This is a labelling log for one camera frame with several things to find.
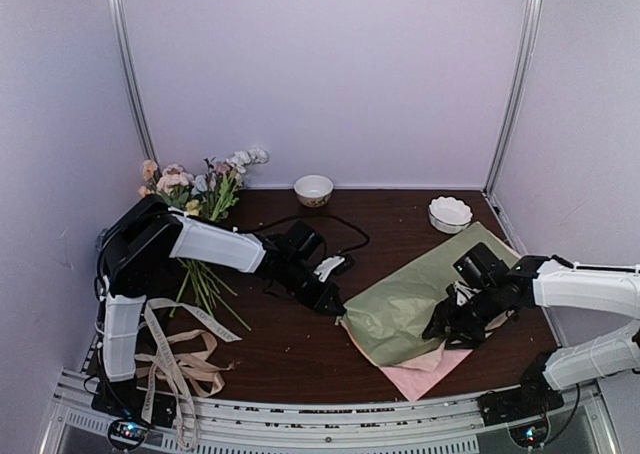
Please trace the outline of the green wrapping paper sheet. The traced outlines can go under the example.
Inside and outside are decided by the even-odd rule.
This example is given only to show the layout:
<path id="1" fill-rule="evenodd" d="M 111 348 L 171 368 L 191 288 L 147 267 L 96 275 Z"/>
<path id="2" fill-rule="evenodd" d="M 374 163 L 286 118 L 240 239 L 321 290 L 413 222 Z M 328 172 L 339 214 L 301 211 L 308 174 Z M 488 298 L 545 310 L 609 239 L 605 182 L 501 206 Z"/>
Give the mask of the green wrapping paper sheet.
<path id="1" fill-rule="evenodd" d="M 424 340 L 422 332 L 436 305 L 446 298 L 446 287 L 461 279 L 454 262 L 480 242 L 510 267 L 520 258 L 475 222 L 349 299 L 337 322 L 376 366 L 395 366 L 438 349 L 443 339 Z"/>

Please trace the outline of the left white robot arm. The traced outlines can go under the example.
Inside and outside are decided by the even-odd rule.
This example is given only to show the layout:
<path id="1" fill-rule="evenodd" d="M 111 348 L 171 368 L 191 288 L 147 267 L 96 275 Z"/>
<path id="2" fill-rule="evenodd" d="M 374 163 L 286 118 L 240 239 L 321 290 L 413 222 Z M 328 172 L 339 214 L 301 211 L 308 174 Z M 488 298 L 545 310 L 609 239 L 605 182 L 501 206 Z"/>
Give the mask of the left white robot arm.
<path id="1" fill-rule="evenodd" d="M 111 381 L 103 394 L 123 418 L 137 416 L 144 398 L 127 381 L 135 376 L 138 323 L 150 303 L 158 269 L 172 259 L 195 260 L 273 281 L 301 305 L 328 316 L 345 308 L 331 280 L 341 255 L 309 263 L 322 236 L 298 220 L 283 234 L 259 235 L 218 227 L 167 205 L 159 196 L 138 201 L 104 234 L 95 279 L 103 369 Z"/>

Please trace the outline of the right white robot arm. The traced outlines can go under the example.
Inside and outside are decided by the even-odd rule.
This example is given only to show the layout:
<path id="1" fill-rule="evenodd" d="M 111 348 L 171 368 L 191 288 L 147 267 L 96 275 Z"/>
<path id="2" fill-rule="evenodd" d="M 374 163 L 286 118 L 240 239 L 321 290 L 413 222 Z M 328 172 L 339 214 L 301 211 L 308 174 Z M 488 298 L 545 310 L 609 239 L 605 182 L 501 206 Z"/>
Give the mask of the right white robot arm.
<path id="1" fill-rule="evenodd" d="M 460 281 L 448 286 L 422 332 L 449 349 L 471 349 L 487 338 L 490 322 L 523 308 L 583 311 L 618 324 L 584 330 L 574 346 L 538 355 L 513 393 L 519 414 L 535 414 L 551 393 L 639 368 L 639 268 L 571 262 L 558 255 L 526 255 L 507 265 L 485 243 L 453 264 Z"/>

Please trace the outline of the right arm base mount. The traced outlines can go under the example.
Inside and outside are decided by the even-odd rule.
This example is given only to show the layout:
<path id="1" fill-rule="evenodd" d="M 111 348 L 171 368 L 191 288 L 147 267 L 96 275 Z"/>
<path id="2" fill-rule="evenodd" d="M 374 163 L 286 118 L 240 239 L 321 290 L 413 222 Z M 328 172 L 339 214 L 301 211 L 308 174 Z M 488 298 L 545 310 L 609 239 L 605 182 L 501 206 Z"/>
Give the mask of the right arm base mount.
<path id="1" fill-rule="evenodd" d="M 481 395 L 477 403 L 486 427 L 505 424 L 511 440 L 529 450 L 542 447 L 548 440 L 548 414 L 564 406 L 558 392 L 535 394 L 523 387 L 489 391 Z"/>

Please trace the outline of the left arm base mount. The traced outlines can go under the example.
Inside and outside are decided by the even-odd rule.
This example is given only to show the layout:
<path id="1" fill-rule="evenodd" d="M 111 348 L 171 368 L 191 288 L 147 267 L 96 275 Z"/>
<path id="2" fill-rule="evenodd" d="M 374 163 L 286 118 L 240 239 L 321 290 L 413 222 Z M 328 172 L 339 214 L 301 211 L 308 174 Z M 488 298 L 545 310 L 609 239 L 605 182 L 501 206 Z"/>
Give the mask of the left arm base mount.
<path id="1" fill-rule="evenodd" d="M 131 451 L 142 446 L 153 428 L 171 428 L 177 416 L 176 400 L 166 394 L 156 394 L 151 408 L 151 420 L 142 418 L 142 411 L 123 407 L 112 394 L 96 393 L 91 407 L 115 417 L 107 428 L 107 440 L 120 451 Z"/>

